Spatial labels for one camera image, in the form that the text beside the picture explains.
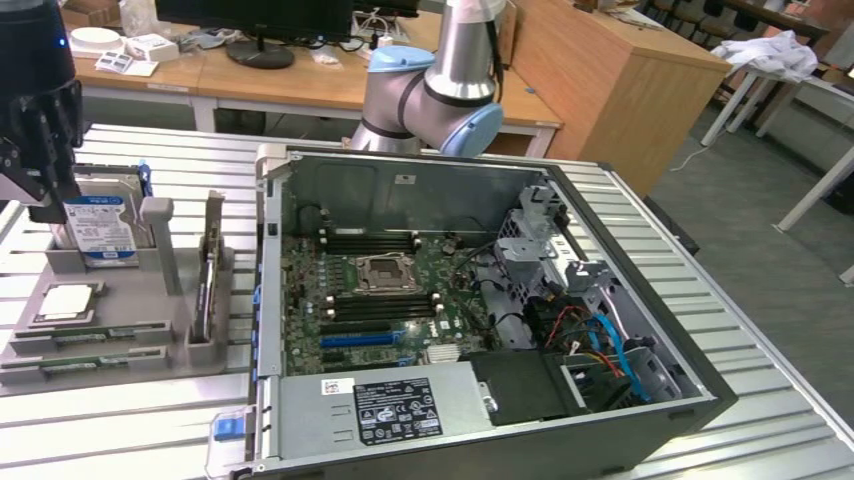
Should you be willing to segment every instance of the wooden cabinet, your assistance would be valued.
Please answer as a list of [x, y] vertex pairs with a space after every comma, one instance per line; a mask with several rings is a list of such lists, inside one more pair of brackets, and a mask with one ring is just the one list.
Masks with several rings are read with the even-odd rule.
[[514, 70], [563, 121], [547, 156], [610, 163], [646, 195], [730, 65], [669, 30], [514, 0]]

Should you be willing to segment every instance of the aluminum table surface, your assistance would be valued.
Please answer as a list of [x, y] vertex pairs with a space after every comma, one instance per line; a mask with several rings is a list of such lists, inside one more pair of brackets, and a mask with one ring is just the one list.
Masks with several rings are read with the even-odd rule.
[[[175, 199], [176, 247], [198, 245], [210, 189], [226, 193], [224, 234], [238, 252], [228, 370], [211, 377], [0, 398], [0, 478], [204, 478], [208, 422], [244, 405], [255, 268], [255, 152], [282, 139], [95, 125], [85, 163], [153, 170]], [[326, 142], [290, 141], [330, 146]], [[563, 170], [739, 395], [706, 429], [673, 440], [614, 480], [854, 479], [854, 435], [757, 327], [642, 206], [593, 164]], [[51, 235], [12, 206], [0, 214], [0, 345], [45, 265]], [[583, 236], [580, 227], [571, 227]], [[593, 244], [579, 238], [582, 248]]]

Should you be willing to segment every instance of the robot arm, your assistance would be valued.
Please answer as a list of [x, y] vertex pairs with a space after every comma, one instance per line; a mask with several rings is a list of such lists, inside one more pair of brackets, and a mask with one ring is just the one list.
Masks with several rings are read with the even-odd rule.
[[83, 112], [56, 0], [0, 0], [0, 65], [0, 199], [28, 205], [32, 221], [64, 223]]
[[483, 153], [503, 121], [492, 77], [502, 78], [495, 15], [504, 3], [448, 0], [435, 56], [404, 46], [374, 52], [355, 150], [419, 153], [423, 140], [444, 155]]

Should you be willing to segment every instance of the hard drive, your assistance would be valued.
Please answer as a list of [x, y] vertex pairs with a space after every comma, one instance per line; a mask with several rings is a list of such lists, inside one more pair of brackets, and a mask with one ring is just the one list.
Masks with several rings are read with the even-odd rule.
[[139, 265], [137, 250], [155, 246], [139, 215], [151, 195], [148, 166], [76, 165], [73, 171], [81, 195], [65, 201], [71, 247], [88, 267]]

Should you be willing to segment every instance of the motherboard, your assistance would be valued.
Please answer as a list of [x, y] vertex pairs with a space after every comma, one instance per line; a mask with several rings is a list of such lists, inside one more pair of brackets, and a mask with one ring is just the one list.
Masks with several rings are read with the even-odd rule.
[[450, 233], [284, 236], [287, 374], [456, 361], [495, 348], [474, 247]]

